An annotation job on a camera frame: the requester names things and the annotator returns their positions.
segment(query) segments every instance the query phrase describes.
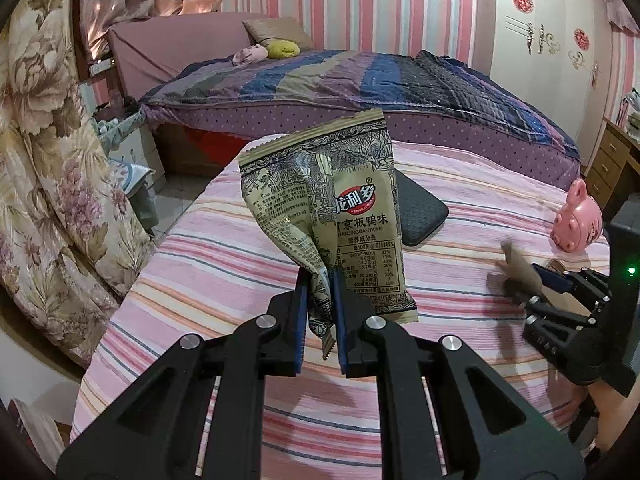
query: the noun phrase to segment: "pink striped cloth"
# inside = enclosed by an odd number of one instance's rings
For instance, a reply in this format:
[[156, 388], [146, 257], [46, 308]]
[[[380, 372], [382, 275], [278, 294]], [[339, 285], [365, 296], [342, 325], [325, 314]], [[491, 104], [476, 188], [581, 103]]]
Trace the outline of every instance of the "pink striped cloth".
[[[249, 144], [264, 142], [264, 139]], [[561, 190], [469, 152], [394, 142], [396, 166], [447, 203], [443, 227], [405, 248], [406, 283], [419, 322], [407, 330], [437, 340], [460, 336], [558, 429], [582, 398], [522, 339], [523, 312], [506, 298], [494, 261], [514, 240], [532, 262], [559, 258], [570, 269], [608, 272], [603, 237], [566, 254], [549, 239]], [[134, 284], [82, 380], [78, 435], [181, 335], [230, 333], [293, 288], [297, 267], [261, 232], [240, 194], [233, 161], [172, 229]], [[306, 336], [302, 376], [268, 378], [262, 471], [273, 479], [375, 479], [380, 471], [376, 384], [347, 380], [337, 357], [321, 358]]]

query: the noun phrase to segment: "purple polka dot fabric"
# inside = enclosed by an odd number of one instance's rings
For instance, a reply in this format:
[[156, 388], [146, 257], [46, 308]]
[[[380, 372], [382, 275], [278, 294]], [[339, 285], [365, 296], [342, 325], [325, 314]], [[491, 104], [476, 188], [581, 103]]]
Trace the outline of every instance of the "purple polka dot fabric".
[[[303, 130], [354, 110], [319, 108], [307, 104], [259, 104], [237, 108], [143, 108], [153, 121], [177, 123], [210, 132], [225, 132], [245, 139]], [[470, 124], [433, 114], [385, 112], [394, 140], [447, 146], [482, 155], [508, 170], [568, 190], [580, 178], [580, 162], [551, 146], [517, 139], [488, 126]]]

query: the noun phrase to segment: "white wardrobe door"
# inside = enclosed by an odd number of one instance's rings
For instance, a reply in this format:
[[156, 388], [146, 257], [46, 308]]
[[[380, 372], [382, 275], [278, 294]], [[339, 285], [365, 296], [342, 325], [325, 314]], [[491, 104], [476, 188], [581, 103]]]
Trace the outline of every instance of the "white wardrobe door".
[[566, 28], [560, 52], [560, 99], [554, 121], [573, 139], [582, 126], [595, 51], [593, 0], [565, 0]]
[[[530, 95], [533, 55], [527, 49], [529, 23], [535, 26], [536, 0], [496, 0], [494, 59], [491, 79], [523, 101]], [[536, 38], [531, 46], [537, 45]]]
[[593, 0], [594, 37], [593, 65], [589, 78], [589, 95], [578, 133], [578, 150], [582, 163], [588, 166], [595, 156], [596, 146], [604, 132], [604, 111], [611, 78], [612, 30], [607, 18], [607, 4], [603, 0]]
[[561, 57], [564, 43], [564, 0], [536, 0], [536, 37], [534, 38], [534, 74], [529, 102], [543, 114], [554, 118], [559, 107], [562, 80]]

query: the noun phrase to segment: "pink headboard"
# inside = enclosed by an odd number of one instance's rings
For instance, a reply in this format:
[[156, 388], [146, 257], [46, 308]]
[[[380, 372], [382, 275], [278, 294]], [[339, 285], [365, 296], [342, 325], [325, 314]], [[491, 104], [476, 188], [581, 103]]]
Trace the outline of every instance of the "pink headboard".
[[242, 20], [261, 17], [209, 12], [113, 25], [109, 43], [125, 94], [140, 99], [191, 63], [231, 56], [250, 46], [253, 41]]

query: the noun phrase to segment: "pink piggy bank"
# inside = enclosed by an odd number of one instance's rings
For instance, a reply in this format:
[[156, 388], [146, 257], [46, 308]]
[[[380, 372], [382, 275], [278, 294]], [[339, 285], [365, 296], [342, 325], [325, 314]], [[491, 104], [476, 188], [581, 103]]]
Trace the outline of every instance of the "pink piggy bank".
[[574, 180], [566, 194], [556, 219], [551, 237], [563, 251], [571, 253], [584, 249], [602, 234], [602, 212], [587, 194], [583, 179]]

